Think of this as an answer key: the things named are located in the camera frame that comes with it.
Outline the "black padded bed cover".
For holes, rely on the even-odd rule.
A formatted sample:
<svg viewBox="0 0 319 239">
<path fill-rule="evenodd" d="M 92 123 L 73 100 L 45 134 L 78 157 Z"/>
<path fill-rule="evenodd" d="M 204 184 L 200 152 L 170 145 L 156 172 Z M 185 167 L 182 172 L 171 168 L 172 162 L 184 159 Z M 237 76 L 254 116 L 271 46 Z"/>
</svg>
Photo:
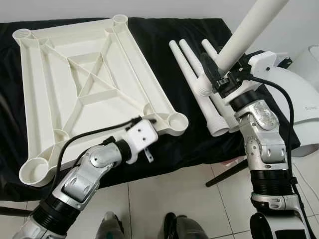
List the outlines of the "black padded bed cover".
<svg viewBox="0 0 319 239">
<path fill-rule="evenodd" d="M 18 178 L 18 171 L 27 159 L 27 132 L 20 52 L 12 34 L 19 29 L 46 29 L 81 22 L 80 18 L 0 22 L 0 201 L 36 201 L 48 191 L 48 187 L 31 187 Z M 232 36 L 230 25 L 220 18 L 132 17 L 129 29 L 171 104 L 187 116 L 189 126 L 180 136 L 161 135 L 150 146 L 153 162 L 142 161 L 112 169 L 100 186 L 106 188 L 243 156 L 241 134 L 228 133 L 220 137 L 205 134 L 205 118 L 168 47 L 169 41 L 178 39 L 185 39 L 190 45 L 203 39 L 214 46 L 225 45 Z"/>
</svg>

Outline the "wall socket black plug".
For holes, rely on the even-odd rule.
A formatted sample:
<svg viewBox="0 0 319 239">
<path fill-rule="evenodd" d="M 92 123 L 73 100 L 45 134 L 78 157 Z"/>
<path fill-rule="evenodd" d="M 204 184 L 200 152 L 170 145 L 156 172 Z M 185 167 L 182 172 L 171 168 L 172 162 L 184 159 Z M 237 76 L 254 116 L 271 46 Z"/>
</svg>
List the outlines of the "wall socket black plug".
<svg viewBox="0 0 319 239">
<path fill-rule="evenodd" d="M 290 57 L 288 52 L 280 52 L 276 54 L 277 54 L 276 63 L 278 67 L 287 69 L 293 63 L 293 60 Z"/>
</svg>

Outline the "white dome appliance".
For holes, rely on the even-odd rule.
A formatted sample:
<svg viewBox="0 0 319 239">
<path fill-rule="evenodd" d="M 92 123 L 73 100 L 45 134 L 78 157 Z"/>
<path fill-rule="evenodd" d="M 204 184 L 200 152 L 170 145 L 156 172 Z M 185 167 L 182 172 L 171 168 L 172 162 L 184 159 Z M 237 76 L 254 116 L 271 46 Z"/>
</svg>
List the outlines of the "white dome appliance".
<svg viewBox="0 0 319 239">
<path fill-rule="evenodd" d="M 319 149 L 319 94 L 309 82 L 296 73 L 280 67 L 268 71 L 267 80 L 283 87 L 292 99 L 293 127 L 300 146 L 293 157 L 304 157 Z"/>
</svg>

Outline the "grey robot foot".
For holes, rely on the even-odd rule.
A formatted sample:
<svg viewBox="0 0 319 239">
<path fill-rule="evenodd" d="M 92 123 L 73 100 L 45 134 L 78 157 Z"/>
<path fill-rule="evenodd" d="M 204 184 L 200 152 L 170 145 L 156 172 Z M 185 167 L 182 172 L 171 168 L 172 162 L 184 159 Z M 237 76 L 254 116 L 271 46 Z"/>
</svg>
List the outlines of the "grey robot foot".
<svg viewBox="0 0 319 239">
<path fill-rule="evenodd" d="M 165 215 L 158 239 L 209 239 L 201 225 L 185 215 Z"/>
<path fill-rule="evenodd" d="M 122 223 L 114 212 L 104 214 L 95 239 L 125 239 Z"/>
</svg>

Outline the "grey right robot foot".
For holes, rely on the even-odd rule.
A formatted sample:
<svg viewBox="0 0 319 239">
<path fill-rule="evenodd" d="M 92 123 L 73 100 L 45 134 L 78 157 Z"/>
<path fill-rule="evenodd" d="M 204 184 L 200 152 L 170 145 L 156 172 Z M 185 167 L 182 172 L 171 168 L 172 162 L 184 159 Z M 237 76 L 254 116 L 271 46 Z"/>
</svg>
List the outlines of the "grey right robot foot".
<svg viewBox="0 0 319 239">
<path fill-rule="evenodd" d="M 201 225 L 185 215 L 165 215 L 158 239 L 209 239 Z"/>
</svg>

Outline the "white plastic table top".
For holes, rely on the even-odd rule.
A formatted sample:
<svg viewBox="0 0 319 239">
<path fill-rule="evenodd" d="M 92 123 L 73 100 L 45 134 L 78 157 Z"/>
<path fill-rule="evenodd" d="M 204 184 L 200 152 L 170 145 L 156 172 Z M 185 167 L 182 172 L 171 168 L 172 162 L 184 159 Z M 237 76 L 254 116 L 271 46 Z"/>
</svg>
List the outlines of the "white plastic table top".
<svg viewBox="0 0 319 239">
<path fill-rule="evenodd" d="M 129 30 L 127 16 L 48 29 L 19 29 L 28 157 L 18 177 L 42 187 L 54 178 L 59 153 L 70 168 L 87 148 L 123 129 L 71 137 L 132 118 L 155 119 L 159 135 L 180 136 L 187 116 L 169 102 Z"/>
</svg>

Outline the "white plastic table leg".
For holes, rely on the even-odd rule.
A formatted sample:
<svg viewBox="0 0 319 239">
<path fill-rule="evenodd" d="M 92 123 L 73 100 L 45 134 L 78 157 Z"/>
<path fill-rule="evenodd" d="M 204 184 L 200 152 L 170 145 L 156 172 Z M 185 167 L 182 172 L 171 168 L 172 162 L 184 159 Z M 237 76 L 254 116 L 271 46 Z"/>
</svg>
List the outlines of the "white plastic table leg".
<svg viewBox="0 0 319 239">
<path fill-rule="evenodd" d="M 201 41 L 201 46 L 203 46 L 205 52 L 207 52 L 207 54 L 209 54 L 209 56 L 215 60 L 217 57 L 217 50 L 216 48 L 214 48 L 214 46 L 212 46 L 212 44 L 209 42 L 208 39 L 203 39 Z"/>
<path fill-rule="evenodd" d="M 205 94 L 207 97 L 210 98 L 210 100 L 212 100 L 212 103 L 215 105 L 217 112 L 225 119 L 226 123 L 228 124 L 229 132 L 237 132 L 237 130 L 239 130 L 239 127 L 238 121 L 234 117 L 235 112 L 229 105 L 226 105 L 226 103 L 223 102 L 218 93 L 212 92 L 212 84 L 204 72 L 204 67 L 200 59 L 196 56 L 194 51 L 190 48 L 189 44 L 184 39 L 181 39 L 178 44 L 180 45 L 182 51 L 185 53 L 185 57 L 191 64 L 194 73 L 198 77 L 197 92 Z"/>
<path fill-rule="evenodd" d="M 219 114 L 216 107 L 214 106 L 212 100 L 209 97 L 201 96 L 196 93 L 196 74 L 194 73 L 192 67 L 189 65 L 186 57 L 180 50 L 178 44 L 171 40 L 169 41 L 169 47 L 182 70 L 182 73 L 185 77 L 185 81 L 189 85 L 191 92 L 200 108 L 201 113 L 203 114 L 206 120 L 206 127 L 209 130 L 210 134 L 213 137 L 221 136 L 229 132 L 229 126 L 226 123 L 226 120 Z"/>
<path fill-rule="evenodd" d="M 237 27 L 230 39 L 226 42 L 226 45 L 217 53 L 217 57 L 214 60 L 218 66 L 219 73 L 223 77 L 232 70 L 232 67 L 235 66 L 246 50 L 248 50 L 249 46 L 253 45 L 255 39 L 264 32 L 267 25 L 276 18 L 289 1 L 290 0 L 257 0 L 257 2 L 255 2 L 239 24 L 239 27 Z M 237 91 L 223 99 L 230 101 L 260 86 L 260 83 L 251 81 L 249 78 L 242 82 L 242 86 L 239 87 Z M 196 93 L 198 93 L 198 79 L 196 79 L 195 87 Z"/>
</svg>

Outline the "grey left robot foot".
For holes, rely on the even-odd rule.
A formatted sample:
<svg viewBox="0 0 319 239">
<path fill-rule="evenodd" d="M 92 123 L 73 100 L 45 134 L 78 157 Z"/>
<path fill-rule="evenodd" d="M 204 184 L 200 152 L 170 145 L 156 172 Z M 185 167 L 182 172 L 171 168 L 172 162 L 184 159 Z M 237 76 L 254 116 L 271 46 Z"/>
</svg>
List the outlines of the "grey left robot foot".
<svg viewBox="0 0 319 239">
<path fill-rule="evenodd" d="M 95 239 L 125 239 L 122 223 L 114 212 L 104 214 Z"/>
</svg>

